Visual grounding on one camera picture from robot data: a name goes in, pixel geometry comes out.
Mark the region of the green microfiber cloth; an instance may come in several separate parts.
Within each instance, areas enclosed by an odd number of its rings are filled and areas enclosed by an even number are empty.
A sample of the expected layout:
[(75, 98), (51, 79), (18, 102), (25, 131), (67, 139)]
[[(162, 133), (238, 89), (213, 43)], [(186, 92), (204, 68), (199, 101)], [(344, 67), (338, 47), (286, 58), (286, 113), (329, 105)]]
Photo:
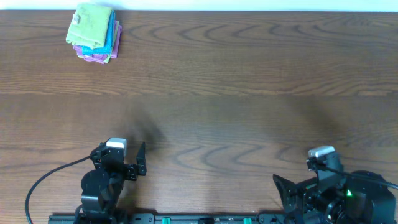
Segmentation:
[(106, 42), (112, 9), (91, 3), (81, 3), (72, 15), (66, 43), (95, 49)]

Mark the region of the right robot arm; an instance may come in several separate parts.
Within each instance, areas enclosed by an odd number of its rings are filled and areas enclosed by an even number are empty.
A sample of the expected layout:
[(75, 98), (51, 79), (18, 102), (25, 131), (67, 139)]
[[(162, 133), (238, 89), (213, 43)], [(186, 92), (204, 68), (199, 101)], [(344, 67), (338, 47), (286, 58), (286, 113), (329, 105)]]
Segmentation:
[(299, 183), (279, 175), (273, 181), (285, 212), (284, 223), (395, 223), (397, 185), (381, 175), (345, 172), (334, 147), (308, 152), (307, 167), (316, 176)]

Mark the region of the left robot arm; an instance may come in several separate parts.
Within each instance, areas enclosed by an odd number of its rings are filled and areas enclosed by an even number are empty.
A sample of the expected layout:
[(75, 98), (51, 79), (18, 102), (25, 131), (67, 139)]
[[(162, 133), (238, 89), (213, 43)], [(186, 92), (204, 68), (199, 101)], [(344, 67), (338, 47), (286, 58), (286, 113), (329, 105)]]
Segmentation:
[(136, 181), (147, 172), (146, 144), (142, 143), (134, 164), (126, 164), (127, 140), (110, 138), (92, 150), (90, 160), (95, 169), (81, 180), (81, 207), (75, 223), (128, 223), (124, 210), (116, 208), (126, 181)]

